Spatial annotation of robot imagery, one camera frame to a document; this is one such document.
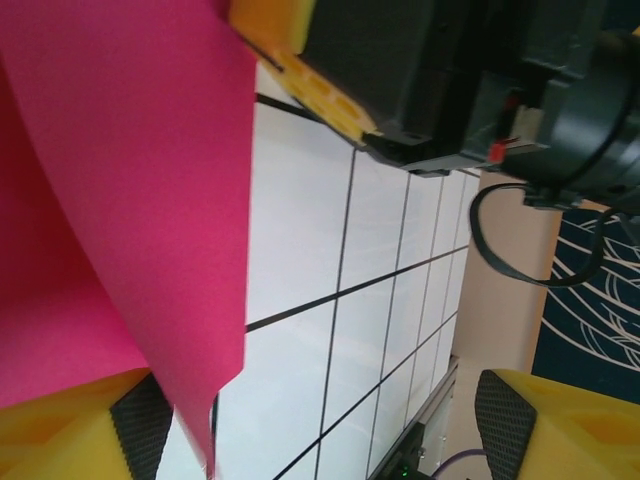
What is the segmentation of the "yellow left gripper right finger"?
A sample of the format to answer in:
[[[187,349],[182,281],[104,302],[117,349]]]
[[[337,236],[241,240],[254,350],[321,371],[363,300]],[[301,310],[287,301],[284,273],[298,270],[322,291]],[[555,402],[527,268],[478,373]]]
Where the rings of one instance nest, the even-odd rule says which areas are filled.
[[[492,480],[640,480],[640,405],[498,369],[474,410]]]

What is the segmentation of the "pink paper sheet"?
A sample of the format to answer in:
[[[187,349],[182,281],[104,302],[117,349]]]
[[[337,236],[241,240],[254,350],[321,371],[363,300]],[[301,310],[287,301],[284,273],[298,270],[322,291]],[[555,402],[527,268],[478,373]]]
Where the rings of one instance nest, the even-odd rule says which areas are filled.
[[[208,469],[241,370],[255,64],[231,0],[0,0],[39,163]]]

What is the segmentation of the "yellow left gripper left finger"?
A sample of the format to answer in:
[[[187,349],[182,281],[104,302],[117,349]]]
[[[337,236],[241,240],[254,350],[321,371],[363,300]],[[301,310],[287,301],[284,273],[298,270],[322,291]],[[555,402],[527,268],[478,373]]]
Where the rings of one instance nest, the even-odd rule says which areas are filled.
[[[148,369],[0,409],[0,480],[156,480],[172,418]]]

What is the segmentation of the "aluminium side rail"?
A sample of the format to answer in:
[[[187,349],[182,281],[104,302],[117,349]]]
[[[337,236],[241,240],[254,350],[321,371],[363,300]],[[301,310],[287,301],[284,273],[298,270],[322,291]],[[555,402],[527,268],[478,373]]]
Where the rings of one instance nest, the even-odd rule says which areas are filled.
[[[412,427],[415,423],[424,425],[422,446],[427,452],[444,451],[458,365],[459,358],[451,355],[446,374],[407,423],[407,427]]]

